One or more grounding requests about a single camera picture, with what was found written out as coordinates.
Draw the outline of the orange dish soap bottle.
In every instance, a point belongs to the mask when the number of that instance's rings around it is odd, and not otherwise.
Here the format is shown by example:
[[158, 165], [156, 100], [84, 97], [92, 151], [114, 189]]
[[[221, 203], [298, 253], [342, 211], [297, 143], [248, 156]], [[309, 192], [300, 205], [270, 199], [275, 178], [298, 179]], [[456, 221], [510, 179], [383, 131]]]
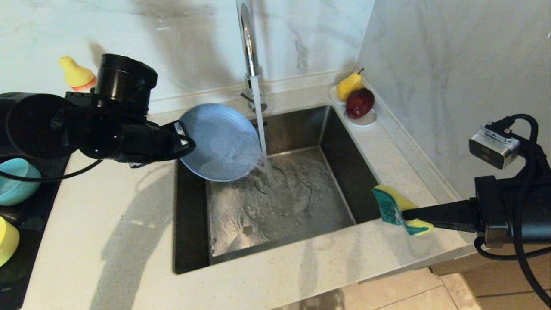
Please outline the orange dish soap bottle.
[[90, 69], [79, 65], [74, 58], [70, 56], [61, 56], [58, 59], [61, 66], [65, 82], [75, 92], [89, 92], [97, 84], [97, 77]]

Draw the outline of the stainless steel sink basin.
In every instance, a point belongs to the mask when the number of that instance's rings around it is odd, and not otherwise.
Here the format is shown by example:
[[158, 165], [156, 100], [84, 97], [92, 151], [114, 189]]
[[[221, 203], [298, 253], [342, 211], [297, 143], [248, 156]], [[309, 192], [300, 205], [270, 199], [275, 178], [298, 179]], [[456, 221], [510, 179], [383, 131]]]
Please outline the stainless steel sink basin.
[[188, 273], [380, 218], [378, 184], [343, 113], [264, 118], [267, 161], [237, 181], [177, 165], [173, 272]]

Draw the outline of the dark red apple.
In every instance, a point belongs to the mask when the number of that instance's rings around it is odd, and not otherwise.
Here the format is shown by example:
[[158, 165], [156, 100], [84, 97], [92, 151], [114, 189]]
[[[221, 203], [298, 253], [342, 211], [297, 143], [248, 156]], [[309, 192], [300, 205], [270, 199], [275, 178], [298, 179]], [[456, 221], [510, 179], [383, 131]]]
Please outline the dark red apple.
[[375, 105], [375, 96], [368, 88], [353, 90], [346, 100], [346, 115], [349, 118], [361, 118]]

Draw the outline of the yellow pear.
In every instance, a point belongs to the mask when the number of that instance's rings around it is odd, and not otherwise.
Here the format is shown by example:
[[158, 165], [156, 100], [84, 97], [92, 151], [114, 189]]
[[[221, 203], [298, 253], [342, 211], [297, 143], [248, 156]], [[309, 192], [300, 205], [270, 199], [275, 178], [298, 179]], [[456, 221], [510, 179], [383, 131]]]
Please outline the yellow pear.
[[340, 100], [345, 102], [352, 91], [362, 88], [362, 71], [364, 71], [364, 68], [357, 72], [350, 73], [348, 77], [342, 79], [337, 84], [337, 96]]

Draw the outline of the black induction cooktop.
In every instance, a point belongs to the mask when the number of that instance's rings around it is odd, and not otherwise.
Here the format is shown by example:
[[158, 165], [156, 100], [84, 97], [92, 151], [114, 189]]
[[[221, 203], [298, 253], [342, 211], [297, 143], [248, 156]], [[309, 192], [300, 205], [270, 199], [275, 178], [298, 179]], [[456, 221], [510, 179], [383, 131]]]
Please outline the black induction cooktop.
[[0, 310], [20, 310], [53, 203], [61, 182], [40, 183], [30, 198], [12, 205], [0, 205], [0, 216], [20, 234], [14, 255], [0, 267]]

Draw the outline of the yellow and green sponge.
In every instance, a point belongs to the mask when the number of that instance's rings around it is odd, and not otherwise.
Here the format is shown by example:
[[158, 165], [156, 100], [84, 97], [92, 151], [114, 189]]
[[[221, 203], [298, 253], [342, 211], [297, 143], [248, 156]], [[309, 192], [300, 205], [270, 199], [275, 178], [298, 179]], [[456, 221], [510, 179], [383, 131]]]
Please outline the yellow and green sponge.
[[376, 185], [372, 192], [378, 203], [382, 221], [401, 226], [410, 236], [422, 236], [431, 233], [434, 225], [420, 219], [405, 220], [404, 211], [415, 210], [418, 206], [402, 196], [396, 189], [387, 185]]

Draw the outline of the chrome kitchen faucet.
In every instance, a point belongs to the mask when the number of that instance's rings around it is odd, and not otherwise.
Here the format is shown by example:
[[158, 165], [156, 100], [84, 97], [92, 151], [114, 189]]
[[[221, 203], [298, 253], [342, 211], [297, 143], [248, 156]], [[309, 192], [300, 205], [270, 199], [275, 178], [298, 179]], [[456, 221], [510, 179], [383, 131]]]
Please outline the chrome kitchen faucet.
[[260, 106], [265, 111], [267, 104], [264, 101], [261, 90], [253, 90], [251, 78], [260, 76], [260, 67], [257, 58], [257, 49], [254, 35], [253, 11], [250, 0], [235, 0], [238, 24], [241, 35], [243, 55], [245, 59], [246, 72], [244, 75], [245, 87], [241, 91], [241, 96], [249, 102], [250, 108], [255, 111], [254, 94], [260, 95]]

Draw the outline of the yellow-green bowl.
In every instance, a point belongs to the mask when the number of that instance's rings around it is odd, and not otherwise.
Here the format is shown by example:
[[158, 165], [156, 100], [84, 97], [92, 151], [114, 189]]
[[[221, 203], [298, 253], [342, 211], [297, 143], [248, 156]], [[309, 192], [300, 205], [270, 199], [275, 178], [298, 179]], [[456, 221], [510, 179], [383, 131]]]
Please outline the yellow-green bowl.
[[20, 241], [20, 234], [6, 219], [0, 216], [0, 267], [14, 255]]

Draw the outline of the teal bowl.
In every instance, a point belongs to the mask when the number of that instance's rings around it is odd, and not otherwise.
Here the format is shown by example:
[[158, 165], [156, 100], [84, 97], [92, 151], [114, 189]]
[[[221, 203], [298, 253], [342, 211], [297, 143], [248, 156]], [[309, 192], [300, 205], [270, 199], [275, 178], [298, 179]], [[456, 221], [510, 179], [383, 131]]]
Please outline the teal bowl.
[[[0, 171], [24, 178], [41, 178], [41, 173], [22, 158], [14, 158], [0, 164]], [[40, 182], [19, 181], [0, 175], [0, 205], [12, 206], [30, 198]]]

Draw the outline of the beige wooden cabinet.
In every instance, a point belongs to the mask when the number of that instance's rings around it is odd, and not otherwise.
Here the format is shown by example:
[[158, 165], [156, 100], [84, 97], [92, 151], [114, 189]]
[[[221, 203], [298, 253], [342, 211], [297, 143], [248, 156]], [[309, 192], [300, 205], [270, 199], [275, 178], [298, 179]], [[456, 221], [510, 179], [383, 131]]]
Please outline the beige wooden cabinet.
[[428, 266], [438, 276], [459, 273], [484, 310], [549, 310], [517, 261], [486, 259], [468, 246], [440, 255]]

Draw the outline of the blue-grey plate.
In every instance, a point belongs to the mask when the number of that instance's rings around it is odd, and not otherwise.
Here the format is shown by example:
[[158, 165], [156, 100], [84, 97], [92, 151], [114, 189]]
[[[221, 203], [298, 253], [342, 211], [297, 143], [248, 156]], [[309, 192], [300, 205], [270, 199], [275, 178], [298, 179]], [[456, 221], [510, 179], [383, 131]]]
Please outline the blue-grey plate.
[[230, 106], [201, 104], [179, 121], [195, 143], [195, 149], [180, 161], [203, 179], [224, 182], [244, 178], [262, 158], [256, 129]]

